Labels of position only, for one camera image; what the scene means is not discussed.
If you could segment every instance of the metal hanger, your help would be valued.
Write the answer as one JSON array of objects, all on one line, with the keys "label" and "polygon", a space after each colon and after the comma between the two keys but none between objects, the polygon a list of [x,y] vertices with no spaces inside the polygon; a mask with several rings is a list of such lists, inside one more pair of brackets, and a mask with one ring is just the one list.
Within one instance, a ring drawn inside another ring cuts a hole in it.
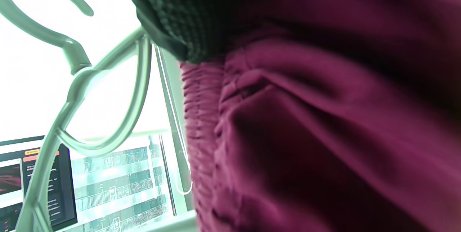
[{"label": "metal hanger", "polygon": [[[84,0],[71,0],[71,2],[85,15],[93,15],[93,10]],[[111,136],[97,143],[85,143],[76,140],[66,131],[66,128],[97,79],[103,76],[107,70],[115,68],[124,61],[126,58],[120,56],[120,51],[128,48],[119,46],[97,65],[91,66],[88,56],[79,42],[43,27],[22,12],[12,0],[0,0],[0,14],[31,36],[62,48],[71,67],[71,74],[75,75],[69,88],[67,100],[41,147],[16,227],[17,232],[49,232],[53,229],[48,215],[48,181],[59,145],[62,142],[68,148],[83,155],[97,157],[114,151],[128,138],[139,119],[146,99],[151,68],[152,42],[143,31],[136,31],[134,35],[127,38],[135,41],[138,52],[135,89],[130,107],[120,127]]]}]

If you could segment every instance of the screen display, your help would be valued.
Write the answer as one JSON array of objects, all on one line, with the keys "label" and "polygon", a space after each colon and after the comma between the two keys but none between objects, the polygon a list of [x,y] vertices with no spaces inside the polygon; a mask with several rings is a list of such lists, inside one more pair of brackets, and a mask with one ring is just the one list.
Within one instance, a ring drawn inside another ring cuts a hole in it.
[{"label": "screen display", "polygon": [[[43,136],[0,142],[0,232],[16,228]],[[48,186],[48,210],[53,230],[77,222],[69,150],[60,145]]]}]

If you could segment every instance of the window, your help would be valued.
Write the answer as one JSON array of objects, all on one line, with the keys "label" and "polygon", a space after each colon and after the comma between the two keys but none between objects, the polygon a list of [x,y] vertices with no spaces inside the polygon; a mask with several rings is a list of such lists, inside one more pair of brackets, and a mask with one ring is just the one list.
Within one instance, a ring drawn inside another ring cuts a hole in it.
[{"label": "window", "polygon": [[[96,64],[140,31],[140,23],[130,0],[85,1],[93,17],[68,0],[14,0],[37,22],[79,41]],[[67,61],[60,48],[29,36],[1,15],[0,30],[0,141],[47,134],[73,79]],[[122,121],[134,88],[136,50],[125,56],[125,63],[102,80],[72,119],[68,132],[74,137],[98,140]],[[191,195],[183,195],[191,183],[182,110],[175,107],[182,103],[179,69],[168,57],[153,45],[146,103],[120,148],[98,158],[71,150],[79,222],[64,231],[131,231],[193,212]]]}]

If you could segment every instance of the yellow button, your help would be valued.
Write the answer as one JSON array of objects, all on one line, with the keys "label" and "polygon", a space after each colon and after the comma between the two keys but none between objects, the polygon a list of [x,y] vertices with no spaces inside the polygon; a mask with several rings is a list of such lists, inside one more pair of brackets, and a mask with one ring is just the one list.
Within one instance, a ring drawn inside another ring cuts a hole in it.
[{"label": "yellow button", "polygon": [[24,154],[25,155],[35,155],[36,153],[39,153],[39,152],[40,152],[40,149],[35,149],[35,150],[26,151]]}]

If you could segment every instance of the maroon fabric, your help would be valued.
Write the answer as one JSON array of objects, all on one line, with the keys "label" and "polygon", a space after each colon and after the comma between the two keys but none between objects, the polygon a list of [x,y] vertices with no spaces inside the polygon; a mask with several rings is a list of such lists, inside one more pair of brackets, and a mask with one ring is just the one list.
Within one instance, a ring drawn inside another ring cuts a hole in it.
[{"label": "maroon fabric", "polygon": [[201,231],[461,231],[461,0],[235,1],[181,65]]}]

